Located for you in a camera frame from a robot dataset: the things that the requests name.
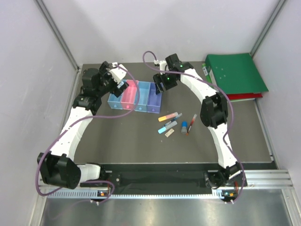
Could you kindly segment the purple drawer box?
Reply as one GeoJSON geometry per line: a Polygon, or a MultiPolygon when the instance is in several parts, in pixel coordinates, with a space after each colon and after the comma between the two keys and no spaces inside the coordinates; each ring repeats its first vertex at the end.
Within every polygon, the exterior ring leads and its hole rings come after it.
{"type": "Polygon", "coordinates": [[[148,113],[160,113],[162,94],[156,94],[156,84],[150,83],[150,91],[147,103],[148,113]]]}

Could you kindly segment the blue slime jar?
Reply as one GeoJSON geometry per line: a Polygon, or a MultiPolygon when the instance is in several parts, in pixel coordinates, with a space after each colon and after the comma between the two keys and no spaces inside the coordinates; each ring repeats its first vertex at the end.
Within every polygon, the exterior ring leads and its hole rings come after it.
{"type": "Polygon", "coordinates": [[[127,83],[126,80],[122,80],[122,81],[118,84],[118,86],[117,86],[117,88],[118,88],[121,92],[123,92],[124,90],[126,90],[127,87],[128,87],[128,83],[127,83]]]}

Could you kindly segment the pink drawer box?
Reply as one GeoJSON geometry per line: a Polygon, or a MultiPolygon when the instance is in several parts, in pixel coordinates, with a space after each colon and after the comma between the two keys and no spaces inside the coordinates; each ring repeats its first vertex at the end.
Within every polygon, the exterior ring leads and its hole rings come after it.
{"type": "Polygon", "coordinates": [[[122,81],[126,82],[129,85],[122,94],[122,98],[120,101],[122,109],[123,110],[132,110],[134,107],[134,103],[135,103],[137,87],[133,80],[122,80],[122,81]]]}

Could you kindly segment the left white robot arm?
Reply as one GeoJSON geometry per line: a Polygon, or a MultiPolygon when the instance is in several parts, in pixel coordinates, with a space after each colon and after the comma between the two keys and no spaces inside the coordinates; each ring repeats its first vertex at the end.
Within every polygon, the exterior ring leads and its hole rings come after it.
{"type": "Polygon", "coordinates": [[[100,68],[83,71],[80,92],[59,138],[37,158],[38,176],[45,184],[74,189],[87,181],[98,187],[106,183],[107,176],[99,164],[76,164],[74,157],[86,128],[102,104],[102,97],[108,93],[119,97],[127,89],[128,84],[123,81],[126,74],[124,65],[107,62],[100,68]]]}

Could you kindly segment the light green folder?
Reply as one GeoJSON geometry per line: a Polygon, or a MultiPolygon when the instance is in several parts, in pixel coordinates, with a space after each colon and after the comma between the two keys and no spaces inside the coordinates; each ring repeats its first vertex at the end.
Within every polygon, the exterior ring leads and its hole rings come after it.
{"type": "Polygon", "coordinates": [[[203,69],[204,75],[205,75],[205,77],[206,77],[206,80],[207,80],[209,83],[213,83],[212,80],[211,80],[210,74],[209,74],[209,72],[208,72],[208,70],[207,70],[206,64],[202,64],[202,69],[203,69]]]}

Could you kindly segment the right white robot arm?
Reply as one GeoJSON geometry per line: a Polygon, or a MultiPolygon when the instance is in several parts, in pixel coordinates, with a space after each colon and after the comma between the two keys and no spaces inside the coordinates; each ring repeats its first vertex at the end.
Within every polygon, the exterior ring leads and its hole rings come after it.
{"type": "Polygon", "coordinates": [[[213,137],[220,166],[218,172],[209,179],[213,188],[231,186],[238,176],[245,182],[242,164],[232,151],[228,135],[228,98],[219,88],[212,88],[204,81],[189,62],[180,61],[177,54],[161,61],[155,59],[154,65],[158,67],[158,73],[153,76],[157,93],[175,87],[180,81],[201,103],[200,119],[213,137]]]}

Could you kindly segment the red folder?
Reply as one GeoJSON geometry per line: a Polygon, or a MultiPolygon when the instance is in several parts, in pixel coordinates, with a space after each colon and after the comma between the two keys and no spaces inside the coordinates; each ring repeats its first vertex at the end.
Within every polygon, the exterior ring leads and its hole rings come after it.
{"type": "Polygon", "coordinates": [[[231,101],[262,98],[261,93],[228,94],[227,96],[231,101]]]}

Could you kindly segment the dark green binder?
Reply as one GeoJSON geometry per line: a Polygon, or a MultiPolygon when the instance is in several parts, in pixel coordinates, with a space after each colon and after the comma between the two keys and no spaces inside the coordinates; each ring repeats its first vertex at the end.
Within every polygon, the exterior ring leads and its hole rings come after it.
{"type": "Polygon", "coordinates": [[[248,53],[208,54],[205,64],[213,84],[226,94],[268,92],[268,87],[248,53]]]}

